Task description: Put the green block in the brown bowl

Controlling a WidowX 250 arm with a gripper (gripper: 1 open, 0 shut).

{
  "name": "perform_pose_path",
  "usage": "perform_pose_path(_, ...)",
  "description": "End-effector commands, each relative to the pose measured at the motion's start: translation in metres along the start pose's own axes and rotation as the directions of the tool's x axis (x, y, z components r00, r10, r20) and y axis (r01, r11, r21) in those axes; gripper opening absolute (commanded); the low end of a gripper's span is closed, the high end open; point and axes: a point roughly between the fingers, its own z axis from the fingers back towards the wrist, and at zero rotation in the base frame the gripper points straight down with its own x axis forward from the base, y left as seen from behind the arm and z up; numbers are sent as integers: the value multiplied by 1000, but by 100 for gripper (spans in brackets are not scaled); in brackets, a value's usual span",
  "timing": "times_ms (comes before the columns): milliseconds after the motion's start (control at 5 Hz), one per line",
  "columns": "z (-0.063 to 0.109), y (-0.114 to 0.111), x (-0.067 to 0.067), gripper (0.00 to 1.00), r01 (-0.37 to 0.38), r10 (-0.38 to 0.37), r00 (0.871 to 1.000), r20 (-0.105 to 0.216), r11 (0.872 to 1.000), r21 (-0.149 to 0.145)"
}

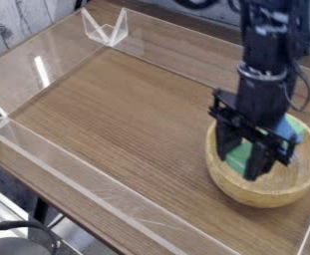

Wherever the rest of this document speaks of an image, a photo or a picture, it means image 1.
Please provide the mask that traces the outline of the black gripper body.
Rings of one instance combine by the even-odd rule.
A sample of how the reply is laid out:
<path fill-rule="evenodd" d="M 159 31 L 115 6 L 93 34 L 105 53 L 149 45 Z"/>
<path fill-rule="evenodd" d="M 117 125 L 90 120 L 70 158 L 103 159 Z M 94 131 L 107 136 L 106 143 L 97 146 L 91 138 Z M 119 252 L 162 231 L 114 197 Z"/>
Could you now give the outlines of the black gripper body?
<path fill-rule="evenodd" d="M 296 87 L 296 71 L 292 67 L 284 67 L 279 73 L 252 71 L 241 64 L 238 74 L 236 93 L 222 89 L 213 92 L 209 114 L 217 122 L 238 128 L 241 141 L 277 142 L 276 161 L 288 165 L 296 145 L 301 142 L 301 135 L 287 120 Z"/>

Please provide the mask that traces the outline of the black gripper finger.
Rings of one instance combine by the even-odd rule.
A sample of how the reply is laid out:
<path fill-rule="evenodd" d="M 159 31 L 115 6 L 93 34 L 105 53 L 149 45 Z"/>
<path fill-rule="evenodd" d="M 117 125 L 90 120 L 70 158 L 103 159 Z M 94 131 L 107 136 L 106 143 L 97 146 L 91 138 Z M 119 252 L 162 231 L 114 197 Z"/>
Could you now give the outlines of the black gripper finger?
<path fill-rule="evenodd" d="M 226 155 L 241 144 L 241 133 L 237 127 L 225 122 L 218 122 L 216 126 L 217 154 L 221 160 L 226 159 Z"/>
<path fill-rule="evenodd" d="M 256 181 L 257 178 L 268 173 L 277 160 L 279 143 L 264 143 L 257 141 L 252 146 L 249 160 L 246 161 L 244 178 Z"/>

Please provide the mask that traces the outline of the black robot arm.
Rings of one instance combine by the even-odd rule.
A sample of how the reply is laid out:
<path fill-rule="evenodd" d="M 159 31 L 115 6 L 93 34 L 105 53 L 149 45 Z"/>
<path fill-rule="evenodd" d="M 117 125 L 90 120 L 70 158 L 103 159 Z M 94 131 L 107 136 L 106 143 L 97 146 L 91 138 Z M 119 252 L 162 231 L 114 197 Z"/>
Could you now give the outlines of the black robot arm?
<path fill-rule="evenodd" d="M 288 120 L 296 83 L 307 81 L 299 60 L 310 41 L 309 0 L 228 0 L 240 14 L 242 59 L 237 91 L 216 90 L 209 114 L 216 118 L 217 154 L 226 159 L 252 143 L 242 177 L 254 181 L 280 162 L 289 164 L 301 134 Z"/>

